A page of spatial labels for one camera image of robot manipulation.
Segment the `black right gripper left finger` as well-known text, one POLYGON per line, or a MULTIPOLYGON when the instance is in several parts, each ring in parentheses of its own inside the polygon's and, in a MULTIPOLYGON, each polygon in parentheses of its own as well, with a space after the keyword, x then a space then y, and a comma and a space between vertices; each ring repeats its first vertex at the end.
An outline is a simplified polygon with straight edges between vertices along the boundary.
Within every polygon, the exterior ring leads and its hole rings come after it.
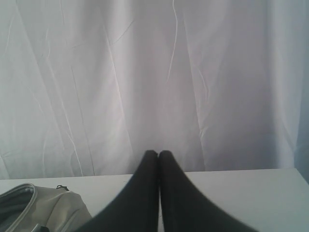
POLYGON ((147 150, 121 192, 77 231, 156 232, 158 218, 158 154, 147 150))

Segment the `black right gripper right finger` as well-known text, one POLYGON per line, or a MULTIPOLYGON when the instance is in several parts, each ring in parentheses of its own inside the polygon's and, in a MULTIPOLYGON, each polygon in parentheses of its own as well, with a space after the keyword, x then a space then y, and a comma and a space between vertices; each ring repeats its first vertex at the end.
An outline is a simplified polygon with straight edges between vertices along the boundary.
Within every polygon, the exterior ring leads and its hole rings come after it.
POLYGON ((254 232, 204 196, 170 151, 160 152, 160 198, 166 232, 254 232))

